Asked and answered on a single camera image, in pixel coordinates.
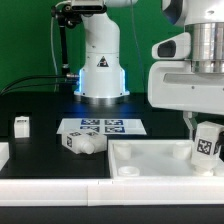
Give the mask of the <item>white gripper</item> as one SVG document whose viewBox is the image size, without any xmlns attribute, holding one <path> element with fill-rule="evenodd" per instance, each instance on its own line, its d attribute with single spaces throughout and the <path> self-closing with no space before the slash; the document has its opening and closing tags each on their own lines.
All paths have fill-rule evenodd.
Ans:
<svg viewBox="0 0 224 224">
<path fill-rule="evenodd" d="M 148 100 L 153 107 L 181 110 L 194 138 L 197 113 L 224 115 L 224 74 L 193 73 L 188 61 L 159 61 L 152 65 L 148 79 Z M 224 145 L 219 133 L 216 151 Z"/>
</svg>

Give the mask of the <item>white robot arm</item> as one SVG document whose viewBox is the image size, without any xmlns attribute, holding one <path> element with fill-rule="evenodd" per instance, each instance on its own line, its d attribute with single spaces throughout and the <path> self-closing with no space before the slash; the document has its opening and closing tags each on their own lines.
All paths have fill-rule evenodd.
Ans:
<svg viewBox="0 0 224 224">
<path fill-rule="evenodd" d="M 77 98 L 111 104 L 129 95 L 119 63 L 120 30 L 107 9 L 137 1 L 63 0 L 52 7 L 61 32 L 79 23 L 86 32 Z M 157 108 L 181 110 L 193 133 L 198 113 L 224 115 L 224 0 L 161 0 L 161 11 L 183 32 L 152 47 L 148 100 Z"/>
</svg>

